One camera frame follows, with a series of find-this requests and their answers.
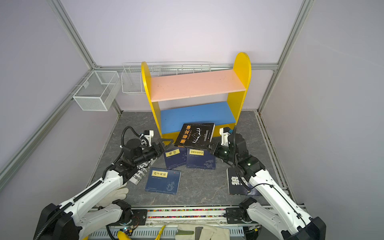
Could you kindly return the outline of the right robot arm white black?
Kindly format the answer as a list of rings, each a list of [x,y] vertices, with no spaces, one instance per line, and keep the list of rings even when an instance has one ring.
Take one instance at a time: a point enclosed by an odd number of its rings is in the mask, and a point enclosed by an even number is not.
[[[297,205],[274,181],[266,167],[249,154],[241,134],[224,133],[222,141],[209,144],[212,155],[232,167],[240,180],[246,180],[271,205],[274,212],[257,200],[248,198],[240,203],[247,221],[254,221],[280,240],[324,240],[326,224],[319,217],[311,217]]]

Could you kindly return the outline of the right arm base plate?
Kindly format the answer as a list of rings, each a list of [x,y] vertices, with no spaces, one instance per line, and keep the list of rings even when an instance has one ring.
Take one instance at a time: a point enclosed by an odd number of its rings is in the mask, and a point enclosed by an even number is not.
[[[226,208],[224,217],[227,219],[228,224],[241,224],[249,223],[250,219],[242,208]]]

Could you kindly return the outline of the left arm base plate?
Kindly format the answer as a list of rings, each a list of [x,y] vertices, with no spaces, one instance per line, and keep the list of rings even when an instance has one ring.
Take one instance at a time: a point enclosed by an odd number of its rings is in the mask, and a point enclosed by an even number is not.
[[[147,209],[131,209],[124,211],[120,218],[121,226],[144,226],[147,220]]]

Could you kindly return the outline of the black book yellow title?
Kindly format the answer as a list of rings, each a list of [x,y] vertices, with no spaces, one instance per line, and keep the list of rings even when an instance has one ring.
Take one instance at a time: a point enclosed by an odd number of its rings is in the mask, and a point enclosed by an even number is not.
[[[184,124],[176,139],[175,147],[208,150],[214,129],[214,123]]]

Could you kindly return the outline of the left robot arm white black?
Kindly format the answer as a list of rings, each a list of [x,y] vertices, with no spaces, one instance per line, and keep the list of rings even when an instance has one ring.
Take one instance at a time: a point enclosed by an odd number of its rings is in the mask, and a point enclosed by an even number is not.
[[[120,198],[121,190],[139,166],[155,160],[172,144],[173,139],[152,143],[153,132],[145,131],[125,141],[121,135],[118,157],[103,171],[102,177],[85,190],[59,205],[49,204],[41,212],[35,240],[81,240],[104,226],[134,222],[130,204]]]

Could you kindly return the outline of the blue book wide yellow label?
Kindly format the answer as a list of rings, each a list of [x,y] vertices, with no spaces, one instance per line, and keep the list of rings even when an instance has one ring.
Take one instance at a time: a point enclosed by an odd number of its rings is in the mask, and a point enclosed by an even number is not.
[[[186,167],[192,169],[216,169],[216,158],[207,150],[187,150]]]

